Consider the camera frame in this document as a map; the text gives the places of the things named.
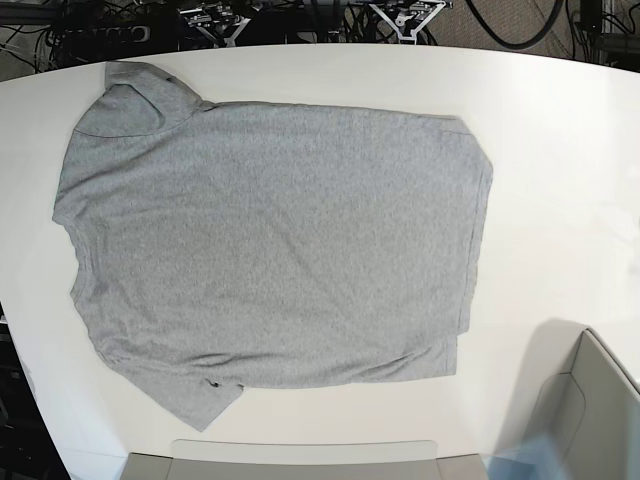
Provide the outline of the grey T-shirt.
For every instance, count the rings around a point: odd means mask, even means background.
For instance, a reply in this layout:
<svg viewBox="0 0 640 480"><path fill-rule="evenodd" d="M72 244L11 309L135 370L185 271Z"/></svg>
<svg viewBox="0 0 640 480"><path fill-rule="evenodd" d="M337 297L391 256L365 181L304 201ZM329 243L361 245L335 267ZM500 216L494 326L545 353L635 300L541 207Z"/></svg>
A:
<svg viewBox="0 0 640 480"><path fill-rule="evenodd" d="M110 62L53 209L113 371L206 429L248 388L456 370L492 165L455 117L212 103Z"/></svg>

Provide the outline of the blue cloth in corner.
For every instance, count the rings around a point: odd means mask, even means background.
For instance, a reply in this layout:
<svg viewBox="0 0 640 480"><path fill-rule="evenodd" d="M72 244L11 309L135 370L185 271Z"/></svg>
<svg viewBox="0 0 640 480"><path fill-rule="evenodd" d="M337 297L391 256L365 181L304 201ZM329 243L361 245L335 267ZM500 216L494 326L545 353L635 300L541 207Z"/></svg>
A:
<svg viewBox="0 0 640 480"><path fill-rule="evenodd" d="M488 457L486 467L491 480L544 480L555 479L560 464L553 440L539 434L515 449Z"/></svg>

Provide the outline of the grey plastic bin right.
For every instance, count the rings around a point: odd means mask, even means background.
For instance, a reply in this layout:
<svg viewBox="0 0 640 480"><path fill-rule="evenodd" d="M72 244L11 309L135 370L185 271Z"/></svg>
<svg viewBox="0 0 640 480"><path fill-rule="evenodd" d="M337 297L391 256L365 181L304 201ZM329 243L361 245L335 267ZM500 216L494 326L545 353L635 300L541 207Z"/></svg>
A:
<svg viewBox="0 0 640 480"><path fill-rule="evenodd" d="M639 477L639 385L594 331L543 384L523 442L539 434L554 442L555 479Z"/></svg>

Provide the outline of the grey plastic bin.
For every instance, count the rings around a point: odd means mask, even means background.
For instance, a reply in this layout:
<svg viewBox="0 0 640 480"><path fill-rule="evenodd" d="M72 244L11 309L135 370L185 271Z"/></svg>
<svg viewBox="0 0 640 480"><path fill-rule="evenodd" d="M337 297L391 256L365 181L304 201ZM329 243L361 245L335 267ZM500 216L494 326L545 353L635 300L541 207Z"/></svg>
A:
<svg viewBox="0 0 640 480"><path fill-rule="evenodd" d="M523 442L539 434L554 442L555 479L639 477L639 385L594 331L543 384Z"/></svg>
<svg viewBox="0 0 640 480"><path fill-rule="evenodd" d="M478 454L439 458L433 441L255 444L176 440L131 453L123 479L486 479Z"/></svg>

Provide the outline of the grey plastic bin front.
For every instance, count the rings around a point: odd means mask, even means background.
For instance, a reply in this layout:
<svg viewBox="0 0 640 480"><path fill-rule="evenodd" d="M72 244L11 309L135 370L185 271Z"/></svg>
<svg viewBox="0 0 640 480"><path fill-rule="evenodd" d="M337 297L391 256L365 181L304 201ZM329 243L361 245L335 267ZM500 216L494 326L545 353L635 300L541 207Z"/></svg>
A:
<svg viewBox="0 0 640 480"><path fill-rule="evenodd" d="M486 479L478 454L439 458L433 441L255 444L176 440L131 453L123 479Z"/></svg>

